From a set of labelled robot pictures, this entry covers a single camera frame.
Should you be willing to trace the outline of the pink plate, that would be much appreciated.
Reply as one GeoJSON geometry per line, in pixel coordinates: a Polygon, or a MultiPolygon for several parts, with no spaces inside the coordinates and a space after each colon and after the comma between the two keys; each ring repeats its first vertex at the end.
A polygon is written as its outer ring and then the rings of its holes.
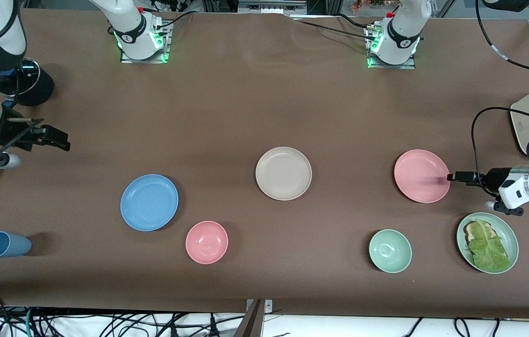
{"type": "Polygon", "coordinates": [[[450,189],[444,161],[422,149],[407,151],[396,160],[393,179],[397,188],[410,200],[430,204],[444,198],[450,189]]]}

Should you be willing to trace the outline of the blue plate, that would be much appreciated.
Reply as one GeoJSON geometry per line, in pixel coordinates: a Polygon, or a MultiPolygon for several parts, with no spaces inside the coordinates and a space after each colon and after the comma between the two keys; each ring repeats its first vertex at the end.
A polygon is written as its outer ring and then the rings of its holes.
{"type": "Polygon", "coordinates": [[[134,230],[153,232],[174,218],[179,200],[176,185],[168,177],[144,175],[125,188],[120,213],[124,222],[134,230]]]}

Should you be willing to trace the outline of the green plate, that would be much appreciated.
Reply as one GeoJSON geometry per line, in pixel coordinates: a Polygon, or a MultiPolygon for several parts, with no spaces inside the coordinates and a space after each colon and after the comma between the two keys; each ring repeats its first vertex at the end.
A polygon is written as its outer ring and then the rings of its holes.
{"type": "Polygon", "coordinates": [[[465,234],[464,234],[464,227],[468,223],[474,222],[475,220],[485,220],[489,222],[492,225],[495,232],[497,232],[499,237],[502,238],[502,244],[505,247],[505,250],[511,262],[511,267],[502,273],[505,273],[509,271],[510,269],[512,269],[512,267],[516,264],[517,259],[519,257],[519,245],[517,242],[517,237],[515,233],[513,232],[512,228],[504,220],[502,220],[498,216],[495,216],[493,214],[486,213],[486,212],[476,212],[476,213],[471,213],[470,215],[465,216],[461,220],[459,226],[457,227],[456,243],[457,243],[457,247],[459,251],[461,252],[461,255],[463,256],[463,258],[465,258],[465,260],[469,264],[471,264],[472,267],[474,267],[478,271],[481,271],[479,268],[475,267],[472,264],[471,252],[468,249],[468,244],[466,243],[465,234]]]}

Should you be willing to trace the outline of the bread slice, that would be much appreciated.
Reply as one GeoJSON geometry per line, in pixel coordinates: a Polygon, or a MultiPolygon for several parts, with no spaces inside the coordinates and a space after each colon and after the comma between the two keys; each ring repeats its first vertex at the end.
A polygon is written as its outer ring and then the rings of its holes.
{"type": "Polygon", "coordinates": [[[472,240],[476,239],[478,236],[481,236],[482,239],[486,238],[495,238],[497,237],[497,232],[493,229],[492,225],[485,220],[476,220],[474,222],[468,223],[464,227],[465,240],[467,244],[470,244],[472,240]]]}

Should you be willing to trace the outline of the black pot with glass lid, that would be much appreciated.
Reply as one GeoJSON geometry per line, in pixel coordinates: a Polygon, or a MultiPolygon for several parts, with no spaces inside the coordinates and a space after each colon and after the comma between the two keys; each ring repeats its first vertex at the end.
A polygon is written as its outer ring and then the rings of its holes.
{"type": "Polygon", "coordinates": [[[37,83],[40,72],[38,63],[25,56],[17,67],[0,71],[0,94],[14,97],[27,92],[37,83]]]}

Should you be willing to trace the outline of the green lettuce leaf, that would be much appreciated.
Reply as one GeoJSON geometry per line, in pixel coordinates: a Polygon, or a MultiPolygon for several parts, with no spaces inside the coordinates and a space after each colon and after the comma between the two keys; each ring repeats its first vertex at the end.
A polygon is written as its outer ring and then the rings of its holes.
{"type": "Polygon", "coordinates": [[[499,235],[495,238],[486,239],[482,239],[478,233],[476,235],[476,239],[468,244],[472,264],[475,267],[488,273],[502,273],[512,266],[499,235]]]}

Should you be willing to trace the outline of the small green bowl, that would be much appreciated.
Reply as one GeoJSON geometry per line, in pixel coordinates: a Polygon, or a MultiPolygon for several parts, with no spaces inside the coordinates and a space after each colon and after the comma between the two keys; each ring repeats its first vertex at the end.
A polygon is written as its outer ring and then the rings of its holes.
{"type": "Polygon", "coordinates": [[[382,229],[369,242],[369,258],[381,271],[400,273],[410,265],[413,250],[407,237],[397,230],[382,229]]]}

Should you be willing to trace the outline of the blue cup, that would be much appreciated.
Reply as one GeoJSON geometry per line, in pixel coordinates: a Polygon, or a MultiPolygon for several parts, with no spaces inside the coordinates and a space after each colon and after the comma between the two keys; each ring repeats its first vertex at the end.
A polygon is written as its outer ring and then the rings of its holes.
{"type": "Polygon", "coordinates": [[[22,235],[0,232],[0,258],[24,256],[32,245],[31,240],[22,235]]]}

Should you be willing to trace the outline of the beige plate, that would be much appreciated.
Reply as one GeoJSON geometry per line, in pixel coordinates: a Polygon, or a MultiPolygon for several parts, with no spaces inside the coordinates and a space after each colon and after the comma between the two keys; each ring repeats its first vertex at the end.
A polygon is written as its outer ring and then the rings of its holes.
{"type": "Polygon", "coordinates": [[[273,200],[290,201],[302,196],[311,185],[313,170],[307,157],[291,147],[275,147],[258,160],[258,188],[273,200]]]}

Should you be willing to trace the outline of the small pink bowl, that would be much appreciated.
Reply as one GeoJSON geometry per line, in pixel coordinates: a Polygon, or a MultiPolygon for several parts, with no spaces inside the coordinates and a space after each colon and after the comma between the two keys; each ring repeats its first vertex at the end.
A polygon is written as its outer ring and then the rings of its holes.
{"type": "Polygon", "coordinates": [[[213,264],[225,255],[228,243],[228,234],[221,224],[203,220],[188,231],[185,249],[194,262],[213,264]]]}

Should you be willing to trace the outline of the orange flowers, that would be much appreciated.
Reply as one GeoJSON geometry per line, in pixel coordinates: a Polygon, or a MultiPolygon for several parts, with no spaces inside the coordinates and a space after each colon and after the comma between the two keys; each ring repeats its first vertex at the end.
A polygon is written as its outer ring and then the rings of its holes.
{"type": "Polygon", "coordinates": [[[359,13],[364,9],[382,9],[388,11],[389,8],[396,8],[401,3],[400,0],[355,0],[351,4],[352,13],[359,13]]]}

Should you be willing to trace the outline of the dark grey pole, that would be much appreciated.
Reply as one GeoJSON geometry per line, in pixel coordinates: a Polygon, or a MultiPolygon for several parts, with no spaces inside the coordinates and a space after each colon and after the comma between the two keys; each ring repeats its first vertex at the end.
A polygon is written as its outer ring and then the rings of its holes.
{"type": "Polygon", "coordinates": [[[266,308],[266,300],[251,300],[233,337],[261,337],[266,308]]]}

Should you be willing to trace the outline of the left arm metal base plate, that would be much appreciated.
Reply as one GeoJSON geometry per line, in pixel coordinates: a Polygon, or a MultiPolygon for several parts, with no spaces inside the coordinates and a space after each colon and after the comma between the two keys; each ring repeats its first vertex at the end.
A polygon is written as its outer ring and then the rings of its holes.
{"type": "Polygon", "coordinates": [[[386,36],[382,26],[369,25],[363,29],[366,41],[367,64],[369,68],[390,70],[414,70],[414,53],[420,37],[413,41],[394,41],[386,36]]]}

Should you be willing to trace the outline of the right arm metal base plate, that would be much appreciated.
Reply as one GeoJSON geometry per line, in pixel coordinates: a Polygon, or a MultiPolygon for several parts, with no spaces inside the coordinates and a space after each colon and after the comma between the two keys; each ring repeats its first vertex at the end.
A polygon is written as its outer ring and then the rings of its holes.
{"type": "Polygon", "coordinates": [[[150,33],[151,47],[155,47],[155,53],[145,59],[133,59],[124,52],[120,41],[117,46],[120,49],[120,62],[127,64],[166,64],[170,57],[170,49],[173,37],[173,26],[157,29],[150,33]]]}

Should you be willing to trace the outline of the metal table edge bracket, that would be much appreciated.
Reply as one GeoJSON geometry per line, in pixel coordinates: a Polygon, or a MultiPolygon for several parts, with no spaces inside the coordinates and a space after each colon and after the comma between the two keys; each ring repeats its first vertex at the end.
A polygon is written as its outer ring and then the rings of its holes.
{"type": "MultiPolygon", "coordinates": [[[[253,301],[254,301],[254,299],[247,299],[247,301],[246,301],[246,311],[249,311],[253,301]]],[[[272,299],[265,299],[265,300],[262,300],[262,301],[263,301],[264,307],[265,307],[265,309],[264,309],[265,314],[272,314],[272,312],[273,312],[273,300],[272,299]]]]}

